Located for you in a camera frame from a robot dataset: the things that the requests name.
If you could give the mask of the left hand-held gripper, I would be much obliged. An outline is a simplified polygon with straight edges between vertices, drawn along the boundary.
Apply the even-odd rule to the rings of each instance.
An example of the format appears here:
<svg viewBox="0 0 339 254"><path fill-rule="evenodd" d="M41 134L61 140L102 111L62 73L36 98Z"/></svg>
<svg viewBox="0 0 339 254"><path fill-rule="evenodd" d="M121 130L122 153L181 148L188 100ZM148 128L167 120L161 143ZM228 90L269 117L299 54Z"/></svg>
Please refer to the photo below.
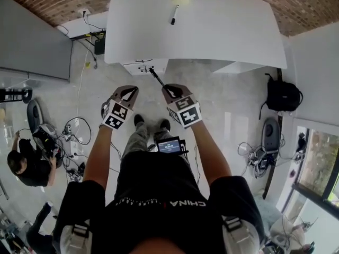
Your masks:
<svg viewBox="0 0 339 254"><path fill-rule="evenodd" d="M102 104L102 125L118 130L133 114L133 106L139 94L139 88L133 85L118 87L112 98Z"/></svg>

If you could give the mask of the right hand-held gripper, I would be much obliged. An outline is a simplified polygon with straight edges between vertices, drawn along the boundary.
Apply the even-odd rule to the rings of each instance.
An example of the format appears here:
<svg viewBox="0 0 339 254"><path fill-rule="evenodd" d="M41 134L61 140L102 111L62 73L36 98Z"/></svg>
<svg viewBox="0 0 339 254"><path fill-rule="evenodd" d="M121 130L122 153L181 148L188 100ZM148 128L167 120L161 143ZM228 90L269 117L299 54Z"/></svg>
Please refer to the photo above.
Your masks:
<svg viewBox="0 0 339 254"><path fill-rule="evenodd" d="M190 90L180 84L166 84L162 93L170 117L182 127L189 128L202 120L200 104Z"/></svg>

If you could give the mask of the black pen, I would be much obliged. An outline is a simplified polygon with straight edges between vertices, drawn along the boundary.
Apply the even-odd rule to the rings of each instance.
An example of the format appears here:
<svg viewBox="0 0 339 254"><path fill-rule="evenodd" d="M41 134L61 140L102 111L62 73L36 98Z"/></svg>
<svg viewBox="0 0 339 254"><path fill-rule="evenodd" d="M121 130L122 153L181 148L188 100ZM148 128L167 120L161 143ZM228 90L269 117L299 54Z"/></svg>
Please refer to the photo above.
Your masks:
<svg viewBox="0 0 339 254"><path fill-rule="evenodd" d="M154 71L153 68L149 68L149 72L151 73L151 75L156 78L158 80L158 82L161 84L162 88L165 89L165 92L167 92L168 94L170 94L167 86L163 83L163 81L160 79L160 77L156 74L156 72Z"/></svg>

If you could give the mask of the black and white marker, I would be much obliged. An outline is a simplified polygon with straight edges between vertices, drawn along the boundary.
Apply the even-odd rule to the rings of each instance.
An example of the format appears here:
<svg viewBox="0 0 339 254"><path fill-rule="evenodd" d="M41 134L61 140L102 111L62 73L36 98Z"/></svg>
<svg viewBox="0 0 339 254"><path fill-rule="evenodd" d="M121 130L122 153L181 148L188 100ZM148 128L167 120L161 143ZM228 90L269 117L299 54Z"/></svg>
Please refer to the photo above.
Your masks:
<svg viewBox="0 0 339 254"><path fill-rule="evenodd" d="M174 9L173 14L172 14L172 16L171 16L171 21L170 21L170 24L171 24L171 25L174 25L175 22L176 22L176 16L177 16L177 13L178 13L179 8L180 8L179 5L176 5L176 6L175 6L175 9Z"/></svg>

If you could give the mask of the person's right forearm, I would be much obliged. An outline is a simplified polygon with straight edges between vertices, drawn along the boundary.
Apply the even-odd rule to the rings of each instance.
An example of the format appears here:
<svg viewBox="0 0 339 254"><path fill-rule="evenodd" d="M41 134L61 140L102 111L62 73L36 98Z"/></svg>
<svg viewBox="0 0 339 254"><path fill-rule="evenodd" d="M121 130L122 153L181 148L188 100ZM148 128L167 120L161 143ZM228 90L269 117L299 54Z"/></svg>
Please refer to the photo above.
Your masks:
<svg viewBox="0 0 339 254"><path fill-rule="evenodd" d="M221 177L231 176L230 166L223 153L215 143L203 121L199 121L191 126L193 131L202 168L208 185Z"/></svg>

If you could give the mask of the person's left forearm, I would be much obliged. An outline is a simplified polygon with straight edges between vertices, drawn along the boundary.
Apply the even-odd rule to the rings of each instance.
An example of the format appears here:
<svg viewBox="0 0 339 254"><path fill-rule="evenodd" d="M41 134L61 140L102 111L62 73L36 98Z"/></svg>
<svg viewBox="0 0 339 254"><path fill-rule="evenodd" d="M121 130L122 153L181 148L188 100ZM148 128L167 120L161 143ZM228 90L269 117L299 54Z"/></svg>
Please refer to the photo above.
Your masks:
<svg viewBox="0 0 339 254"><path fill-rule="evenodd" d="M112 129L101 125L84 170L83 181L94 181L106 189L110 170Z"/></svg>

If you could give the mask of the white drawer unit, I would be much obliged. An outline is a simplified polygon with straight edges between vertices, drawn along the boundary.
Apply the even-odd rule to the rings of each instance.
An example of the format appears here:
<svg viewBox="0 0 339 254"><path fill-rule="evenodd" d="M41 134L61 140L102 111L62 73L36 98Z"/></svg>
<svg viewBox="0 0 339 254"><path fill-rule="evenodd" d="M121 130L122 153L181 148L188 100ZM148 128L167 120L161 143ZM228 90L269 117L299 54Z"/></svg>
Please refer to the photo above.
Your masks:
<svg viewBox="0 0 339 254"><path fill-rule="evenodd" d="M139 75L148 75L150 74L149 69L152 68L157 74L163 74L166 70L167 65L163 63L156 63L156 62L145 62L145 63L134 63L129 65L124 65L125 69L132 75L132 76L139 76Z"/></svg>

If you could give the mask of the white desk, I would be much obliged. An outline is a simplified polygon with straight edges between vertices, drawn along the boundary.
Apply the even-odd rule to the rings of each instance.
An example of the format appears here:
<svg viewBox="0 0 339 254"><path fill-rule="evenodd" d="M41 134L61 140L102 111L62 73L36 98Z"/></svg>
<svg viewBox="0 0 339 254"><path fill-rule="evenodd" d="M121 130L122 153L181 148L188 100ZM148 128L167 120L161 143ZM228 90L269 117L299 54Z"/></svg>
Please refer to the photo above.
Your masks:
<svg viewBox="0 0 339 254"><path fill-rule="evenodd" d="M190 0L174 25L172 0L111 0L105 37L107 64L145 59L228 61L223 73L287 66L282 37L262 0Z"/></svg>

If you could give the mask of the person's camouflage trousers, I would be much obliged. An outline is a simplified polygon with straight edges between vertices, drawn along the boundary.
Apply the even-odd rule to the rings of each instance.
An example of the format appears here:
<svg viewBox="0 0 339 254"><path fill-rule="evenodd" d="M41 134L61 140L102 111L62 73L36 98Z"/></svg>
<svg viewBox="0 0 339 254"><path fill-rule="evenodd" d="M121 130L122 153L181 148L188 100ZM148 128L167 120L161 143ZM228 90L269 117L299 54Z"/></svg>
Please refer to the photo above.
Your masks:
<svg viewBox="0 0 339 254"><path fill-rule="evenodd" d="M166 131L165 129L158 128L157 132L154 133L153 139L154 142L161 139L171 138L170 131ZM122 159L131 152L136 151L148 151L148 139L149 132L147 129L146 123L140 123L137 125L135 132L130 136L127 145L125 147L124 153L122 155Z"/></svg>

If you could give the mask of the small black screen device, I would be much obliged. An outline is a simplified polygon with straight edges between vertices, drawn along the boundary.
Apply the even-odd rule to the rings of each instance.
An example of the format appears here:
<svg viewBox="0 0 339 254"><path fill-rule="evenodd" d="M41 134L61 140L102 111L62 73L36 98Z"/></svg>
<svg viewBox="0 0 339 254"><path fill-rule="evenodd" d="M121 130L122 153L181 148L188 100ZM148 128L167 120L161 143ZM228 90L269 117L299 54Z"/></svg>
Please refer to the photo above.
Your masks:
<svg viewBox="0 0 339 254"><path fill-rule="evenodd" d="M176 155L180 155L185 152L182 144L183 141L181 141L179 137L172 137L156 141L156 147L159 152L174 153Z"/></svg>

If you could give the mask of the black router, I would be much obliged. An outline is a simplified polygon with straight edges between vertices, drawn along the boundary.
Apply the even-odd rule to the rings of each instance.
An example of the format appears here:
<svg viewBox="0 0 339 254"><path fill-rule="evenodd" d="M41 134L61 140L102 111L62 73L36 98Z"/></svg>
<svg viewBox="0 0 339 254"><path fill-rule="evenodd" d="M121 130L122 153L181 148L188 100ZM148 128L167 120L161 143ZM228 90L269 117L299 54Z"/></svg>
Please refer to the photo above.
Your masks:
<svg viewBox="0 0 339 254"><path fill-rule="evenodd" d="M94 53L96 55L102 55L105 53L105 38L95 40Z"/></svg>

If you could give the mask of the grey oval device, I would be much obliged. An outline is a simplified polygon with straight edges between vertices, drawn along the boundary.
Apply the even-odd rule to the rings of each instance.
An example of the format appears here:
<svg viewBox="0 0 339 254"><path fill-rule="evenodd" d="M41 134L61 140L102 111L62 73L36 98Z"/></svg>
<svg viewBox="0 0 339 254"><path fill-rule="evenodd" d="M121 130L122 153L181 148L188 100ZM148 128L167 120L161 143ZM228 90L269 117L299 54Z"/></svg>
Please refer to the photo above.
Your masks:
<svg viewBox="0 0 339 254"><path fill-rule="evenodd" d="M27 105L27 118L30 131L34 133L37 128L43 124L43 116L41 112L41 108L36 99L31 99Z"/></svg>
<svg viewBox="0 0 339 254"><path fill-rule="evenodd" d="M268 117L262 130L262 149L267 154L277 153L280 147L280 126L273 117Z"/></svg>

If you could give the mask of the person's black t-shirt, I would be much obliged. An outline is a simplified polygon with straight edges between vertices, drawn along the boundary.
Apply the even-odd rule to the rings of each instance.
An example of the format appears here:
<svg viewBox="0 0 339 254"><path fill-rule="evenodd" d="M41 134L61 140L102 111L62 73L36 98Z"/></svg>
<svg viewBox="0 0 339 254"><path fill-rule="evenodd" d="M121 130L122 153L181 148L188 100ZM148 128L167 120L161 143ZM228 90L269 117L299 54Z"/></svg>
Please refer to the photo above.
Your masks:
<svg viewBox="0 0 339 254"><path fill-rule="evenodd" d="M68 185L53 233L60 254L129 254L151 238L186 254L257 254L264 228L243 177L218 178L205 198L184 159L169 153L126 155L109 204L94 181Z"/></svg>

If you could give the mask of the black backpack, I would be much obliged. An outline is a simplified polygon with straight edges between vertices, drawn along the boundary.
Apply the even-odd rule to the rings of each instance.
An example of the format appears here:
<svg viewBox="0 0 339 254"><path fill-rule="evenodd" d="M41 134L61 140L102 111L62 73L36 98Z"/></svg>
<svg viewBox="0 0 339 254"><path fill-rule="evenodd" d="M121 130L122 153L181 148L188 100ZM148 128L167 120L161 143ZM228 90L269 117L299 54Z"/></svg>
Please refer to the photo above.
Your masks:
<svg viewBox="0 0 339 254"><path fill-rule="evenodd" d="M295 111L304 99L302 92L292 83L274 80L268 73L265 73L265 75L269 76L267 98L260 108L258 119L261 119L264 105L266 105L268 109L277 112Z"/></svg>

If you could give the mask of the grey refrigerator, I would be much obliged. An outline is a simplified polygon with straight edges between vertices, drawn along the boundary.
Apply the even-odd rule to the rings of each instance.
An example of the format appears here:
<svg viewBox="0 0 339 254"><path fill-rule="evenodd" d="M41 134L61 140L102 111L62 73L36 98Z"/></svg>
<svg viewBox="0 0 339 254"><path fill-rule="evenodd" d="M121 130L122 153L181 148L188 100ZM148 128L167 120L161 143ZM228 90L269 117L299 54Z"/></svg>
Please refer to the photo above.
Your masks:
<svg viewBox="0 0 339 254"><path fill-rule="evenodd" d="M0 0L0 70L69 81L73 42L14 0Z"/></svg>

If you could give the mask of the dark framed window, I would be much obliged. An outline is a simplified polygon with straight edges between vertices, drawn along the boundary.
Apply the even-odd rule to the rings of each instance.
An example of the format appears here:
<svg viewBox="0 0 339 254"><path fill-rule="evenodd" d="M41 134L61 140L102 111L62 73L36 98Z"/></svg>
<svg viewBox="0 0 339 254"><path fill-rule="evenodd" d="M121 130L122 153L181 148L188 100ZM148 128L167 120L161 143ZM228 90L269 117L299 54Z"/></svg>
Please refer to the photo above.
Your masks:
<svg viewBox="0 0 339 254"><path fill-rule="evenodd" d="M339 220L339 133L307 128L292 189Z"/></svg>

